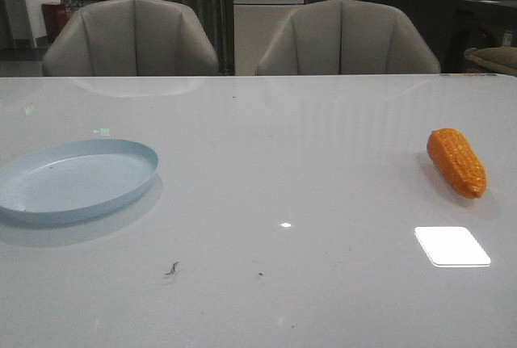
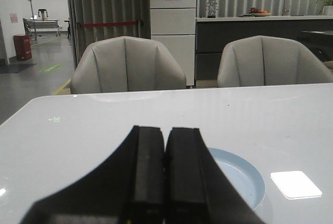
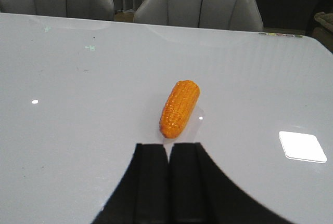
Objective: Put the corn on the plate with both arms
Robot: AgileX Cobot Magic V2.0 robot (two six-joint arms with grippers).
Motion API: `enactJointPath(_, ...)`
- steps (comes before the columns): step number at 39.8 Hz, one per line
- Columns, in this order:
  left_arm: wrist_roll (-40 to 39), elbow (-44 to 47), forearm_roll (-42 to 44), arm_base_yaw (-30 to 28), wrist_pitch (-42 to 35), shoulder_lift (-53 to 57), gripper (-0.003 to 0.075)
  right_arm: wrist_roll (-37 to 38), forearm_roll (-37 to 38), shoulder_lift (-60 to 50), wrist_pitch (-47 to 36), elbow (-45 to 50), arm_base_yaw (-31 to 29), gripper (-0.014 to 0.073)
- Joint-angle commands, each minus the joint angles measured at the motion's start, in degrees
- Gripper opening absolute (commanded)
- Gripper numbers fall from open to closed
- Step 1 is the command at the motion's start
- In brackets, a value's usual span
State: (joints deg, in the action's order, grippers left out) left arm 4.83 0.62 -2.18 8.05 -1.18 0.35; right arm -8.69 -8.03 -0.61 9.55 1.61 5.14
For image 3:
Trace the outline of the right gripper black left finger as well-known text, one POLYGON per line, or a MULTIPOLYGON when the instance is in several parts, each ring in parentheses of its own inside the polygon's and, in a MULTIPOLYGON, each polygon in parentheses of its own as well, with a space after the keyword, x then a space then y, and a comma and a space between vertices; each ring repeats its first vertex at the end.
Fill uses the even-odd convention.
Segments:
POLYGON ((168 223, 168 158, 161 144, 135 147, 132 160, 93 223, 168 223))

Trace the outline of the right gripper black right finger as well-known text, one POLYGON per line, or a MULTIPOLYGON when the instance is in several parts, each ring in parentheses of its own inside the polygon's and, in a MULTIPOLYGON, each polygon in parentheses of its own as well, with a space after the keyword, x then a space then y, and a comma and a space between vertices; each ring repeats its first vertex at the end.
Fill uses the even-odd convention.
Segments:
POLYGON ((200 143, 170 156, 171 223, 288 223, 233 183, 200 143))

